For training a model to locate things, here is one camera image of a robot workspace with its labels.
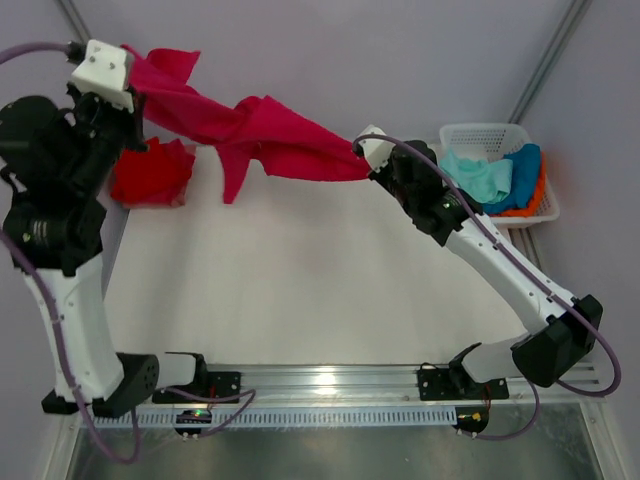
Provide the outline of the magenta t shirt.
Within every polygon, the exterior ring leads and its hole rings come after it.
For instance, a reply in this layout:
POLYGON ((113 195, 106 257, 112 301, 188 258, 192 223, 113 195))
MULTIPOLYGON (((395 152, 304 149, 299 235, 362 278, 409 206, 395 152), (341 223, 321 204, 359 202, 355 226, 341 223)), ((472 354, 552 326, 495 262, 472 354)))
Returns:
POLYGON ((236 199, 253 160, 268 175, 316 182, 358 181, 371 171, 349 141, 270 96, 249 96, 231 108, 199 93, 188 84, 198 51, 157 48, 142 56, 122 48, 134 58, 129 80, 146 97, 145 118, 216 148, 226 204, 236 199))

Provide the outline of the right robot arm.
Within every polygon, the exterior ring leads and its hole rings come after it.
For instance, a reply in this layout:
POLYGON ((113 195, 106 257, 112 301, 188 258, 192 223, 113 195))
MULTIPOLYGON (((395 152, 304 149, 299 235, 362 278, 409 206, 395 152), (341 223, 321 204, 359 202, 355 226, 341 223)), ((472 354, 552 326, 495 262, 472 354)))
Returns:
POLYGON ((592 295, 575 296, 535 267, 475 200, 435 171, 435 153, 424 142, 374 135, 353 151, 413 225, 479 273, 524 326, 516 337, 478 342, 456 355, 447 366, 453 393, 470 397, 506 377, 549 388, 593 350, 602 304, 592 295))

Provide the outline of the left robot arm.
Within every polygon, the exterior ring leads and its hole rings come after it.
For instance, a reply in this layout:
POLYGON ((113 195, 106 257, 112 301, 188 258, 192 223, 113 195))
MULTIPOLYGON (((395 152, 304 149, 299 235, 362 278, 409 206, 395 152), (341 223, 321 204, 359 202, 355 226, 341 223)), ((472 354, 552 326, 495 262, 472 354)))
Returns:
POLYGON ((73 106, 26 96, 1 111, 2 179, 12 199, 2 225, 14 266, 38 302, 54 358, 48 414, 90 407, 118 418, 147 400, 203 399, 202 355, 123 353, 112 343, 102 291, 106 217, 98 195, 125 151, 143 152, 143 95, 127 107, 70 87, 73 106))

